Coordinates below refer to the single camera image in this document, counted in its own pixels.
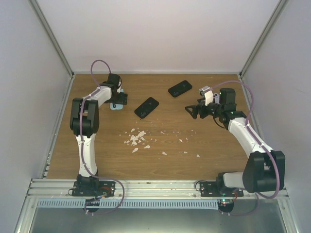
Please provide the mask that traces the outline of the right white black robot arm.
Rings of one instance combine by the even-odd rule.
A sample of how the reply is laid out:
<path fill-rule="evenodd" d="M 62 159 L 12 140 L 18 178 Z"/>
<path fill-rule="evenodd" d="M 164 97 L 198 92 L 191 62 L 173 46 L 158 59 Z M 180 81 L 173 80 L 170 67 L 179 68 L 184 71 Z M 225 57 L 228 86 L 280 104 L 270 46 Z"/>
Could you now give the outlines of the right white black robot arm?
<path fill-rule="evenodd" d="M 201 99 L 197 105 L 186 106 L 192 118 L 207 116 L 219 120 L 239 142 L 247 156 L 242 172 L 223 172 L 216 178 L 215 191 L 225 197 L 232 189 L 246 190 L 267 197 L 264 192 L 273 191 L 275 198 L 284 187 L 285 155 L 268 146 L 249 124 L 244 112 L 237 110 L 236 92 L 232 88 L 222 88 L 216 102 L 209 87 L 200 89 Z"/>

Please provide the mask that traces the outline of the light blue phone case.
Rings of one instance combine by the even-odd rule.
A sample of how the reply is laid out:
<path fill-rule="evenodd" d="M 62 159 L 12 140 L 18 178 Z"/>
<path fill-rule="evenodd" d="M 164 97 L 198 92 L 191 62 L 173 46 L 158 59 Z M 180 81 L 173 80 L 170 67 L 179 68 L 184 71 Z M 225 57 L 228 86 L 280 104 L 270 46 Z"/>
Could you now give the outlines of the light blue phone case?
<path fill-rule="evenodd" d="M 117 93 L 120 93 L 120 92 L 112 93 L 112 98 L 110 99 L 110 109 L 111 110 L 121 110 L 123 108 L 124 105 L 112 103 L 113 98 L 116 96 Z"/>

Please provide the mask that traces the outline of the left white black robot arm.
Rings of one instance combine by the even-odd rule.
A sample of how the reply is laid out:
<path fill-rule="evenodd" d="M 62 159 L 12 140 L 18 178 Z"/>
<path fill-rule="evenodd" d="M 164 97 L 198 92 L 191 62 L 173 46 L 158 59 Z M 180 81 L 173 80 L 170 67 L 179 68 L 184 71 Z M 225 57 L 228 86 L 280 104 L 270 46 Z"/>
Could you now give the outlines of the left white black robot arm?
<path fill-rule="evenodd" d="M 110 104 L 112 110 L 121 109 L 127 104 L 127 94 L 121 88 L 122 79 L 111 73 L 107 81 L 83 98 L 74 98 L 71 106 L 69 127 L 76 137 L 82 177 L 98 176 L 95 162 L 95 136 L 100 126 L 99 108 Z"/>

